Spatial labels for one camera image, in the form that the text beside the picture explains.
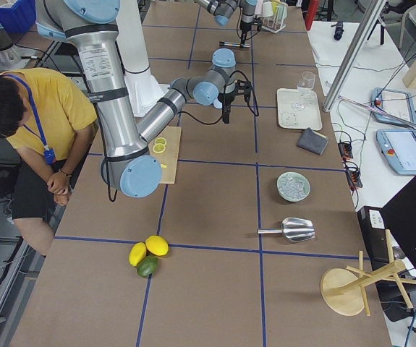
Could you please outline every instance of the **red object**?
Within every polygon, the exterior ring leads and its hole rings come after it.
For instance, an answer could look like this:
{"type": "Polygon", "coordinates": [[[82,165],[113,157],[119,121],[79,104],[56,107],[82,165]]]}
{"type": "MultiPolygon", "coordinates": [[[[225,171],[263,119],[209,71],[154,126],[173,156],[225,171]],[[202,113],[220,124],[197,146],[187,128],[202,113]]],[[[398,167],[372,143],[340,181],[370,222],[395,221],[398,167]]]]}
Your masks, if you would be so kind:
{"type": "Polygon", "coordinates": [[[304,23],[306,24],[306,30],[310,30],[312,22],[314,21],[315,14],[317,13],[319,0],[310,0],[309,7],[307,8],[306,18],[304,23]]]}

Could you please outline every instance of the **scoop handle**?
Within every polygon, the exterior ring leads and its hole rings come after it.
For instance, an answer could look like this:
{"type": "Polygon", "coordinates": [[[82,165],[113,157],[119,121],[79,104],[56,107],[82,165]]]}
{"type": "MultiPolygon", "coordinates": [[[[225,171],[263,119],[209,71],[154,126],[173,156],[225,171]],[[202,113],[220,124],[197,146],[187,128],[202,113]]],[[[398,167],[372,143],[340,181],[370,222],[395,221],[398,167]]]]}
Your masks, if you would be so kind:
{"type": "Polygon", "coordinates": [[[258,229],[258,234],[282,234],[281,229],[258,229]]]}

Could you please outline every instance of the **white table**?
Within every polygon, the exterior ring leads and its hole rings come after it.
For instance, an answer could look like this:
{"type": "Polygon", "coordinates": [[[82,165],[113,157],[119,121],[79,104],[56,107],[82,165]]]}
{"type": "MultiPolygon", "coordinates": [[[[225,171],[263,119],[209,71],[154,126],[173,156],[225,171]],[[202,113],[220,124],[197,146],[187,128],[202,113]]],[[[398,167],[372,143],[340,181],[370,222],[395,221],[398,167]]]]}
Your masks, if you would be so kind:
{"type": "MultiPolygon", "coordinates": [[[[358,26],[357,23],[344,23],[344,34],[341,40],[336,41],[334,40],[334,27],[332,27],[334,24],[334,22],[314,22],[311,31],[308,32],[325,94],[336,76],[338,66],[341,64],[358,26]]],[[[375,87],[385,87],[396,70],[371,71],[366,69],[383,70],[397,67],[403,63],[404,59],[386,31],[385,43],[380,45],[380,29],[377,27],[359,53],[355,66],[341,90],[341,95],[360,103],[369,103],[372,90],[375,87]]],[[[407,65],[403,66],[387,88],[404,90],[416,95],[416,90],[406,88],[402,82],[402,77],[407,71],[407,65]]],[[[412,98],[412,101],[416,110],[416,96],[412,98]]],[[[347,102],[341,102],[339,106],[338,103],[335,104],[331,110],[331,119],[335,131],[347,132],[352,140],[361,140],[363,135],[357,130],[361,132],[366,130],[366,141],[352,143],[354,155],[352,161],[361,168],[363,184],[363,188],[357,190],[358,196],[357,194],[353,195],[356,210],[364,205],[383,207],[412,178],[411,176],[396,175],[383,158],[376,143],[375,133],[378,129],[396,127],[374,121],[370,118],[369,111],[347,102]]],[[[348,136],[342,134],[341,140],[348,140],[348,136]]],[[[411,318],[406,318],[398,322],[391,322],[386,318],[393,345],[404,345],[410,321],[411,318]]],[[[416,333],[411,333],[408,346],[416,346],[416,333]]]]}

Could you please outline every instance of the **round wooden base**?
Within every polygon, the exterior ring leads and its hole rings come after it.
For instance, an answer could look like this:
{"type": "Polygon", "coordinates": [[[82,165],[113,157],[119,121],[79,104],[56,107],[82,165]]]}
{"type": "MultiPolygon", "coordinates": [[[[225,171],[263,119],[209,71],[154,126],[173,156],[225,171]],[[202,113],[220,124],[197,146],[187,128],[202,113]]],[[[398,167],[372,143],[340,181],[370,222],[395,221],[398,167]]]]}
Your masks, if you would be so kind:
{"type": "Polygon", "coordinates": [[[332,310],[344,316],[355,316],[361,313],[364,309],[364,301],[360,287],[348,288],[344,293],[337,289],[357,279],[354,273],[345,269],[328,270],[321,280],[323,300],[332,310]]]}

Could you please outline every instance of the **blue cable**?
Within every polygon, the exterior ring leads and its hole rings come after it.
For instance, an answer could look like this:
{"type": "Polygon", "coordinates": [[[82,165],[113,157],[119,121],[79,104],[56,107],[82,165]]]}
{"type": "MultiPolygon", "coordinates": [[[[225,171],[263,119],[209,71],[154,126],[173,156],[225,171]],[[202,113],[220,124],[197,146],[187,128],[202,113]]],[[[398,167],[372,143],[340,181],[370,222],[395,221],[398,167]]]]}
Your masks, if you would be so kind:
{"type": "Polygon", "coordinates": [[[411,323],[410,323],[410,325],[409,325],[409,332],[407,333],[407,337],[405,338],[405,344],[404,344],[404,347],[407,347],[407,344],[409,343],[409,337],[410,337],[410,333],[412,332],[413,323],[414,323],[414,321],[415,321],[415,318],[416,318],[416,309],[415,309],[415,311],[414,311],[414,313],[413,313],[412,322],[411,322],[411,323]]]}

